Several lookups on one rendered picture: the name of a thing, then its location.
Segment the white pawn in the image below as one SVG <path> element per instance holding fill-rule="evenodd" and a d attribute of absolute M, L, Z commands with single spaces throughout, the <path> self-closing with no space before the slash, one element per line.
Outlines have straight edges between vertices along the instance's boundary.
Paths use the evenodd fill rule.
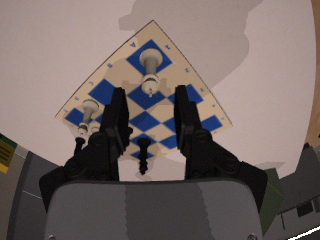
<path fill-rule="evenodd" d="M 99 127 L 92 127 L 92 128 L 91 128 L 91 132 L 92 132 L 92 133 L 94 133 L 94 132 L 96 132 L 96 131 L 99 131 Z"/>

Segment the blue and cream chessboard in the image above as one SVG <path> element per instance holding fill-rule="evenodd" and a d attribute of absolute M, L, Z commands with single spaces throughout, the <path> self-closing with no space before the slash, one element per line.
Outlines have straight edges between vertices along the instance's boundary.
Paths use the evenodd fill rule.
<path fill-rule="evenodd" d="M 156 69 L 160 89 L 157 93 L 142 91 L 145 67 L 139 61 L 140 53 L 146 48 L 158 49 L 162 63 Z M 105 105 L 111 103 L 115 87 L 125 89 L 129 109 L 128 127 L 133 129 L 130 145 L 123 156 L 139 163 L 140 147 L 137 140 L 151 140 L 147 148 L 147 162 L 169 155 L 177 150 L 174 123 L 174 91 L 178 85 L 185 85 L 189 101 L 196 101 L 202 128 L 212 136 L 230 127 L 232 123 L 203 82 L 201 77 L 154 21 L 150 21 L 112 55 L 110 55 L 76 90 L 56 114 L 55 119 L 77 131 L 83 121 L 84 100 L 98 103 L 99 109 L 89 120 L 88 134 L 92 127 L 99 127 Z"/>

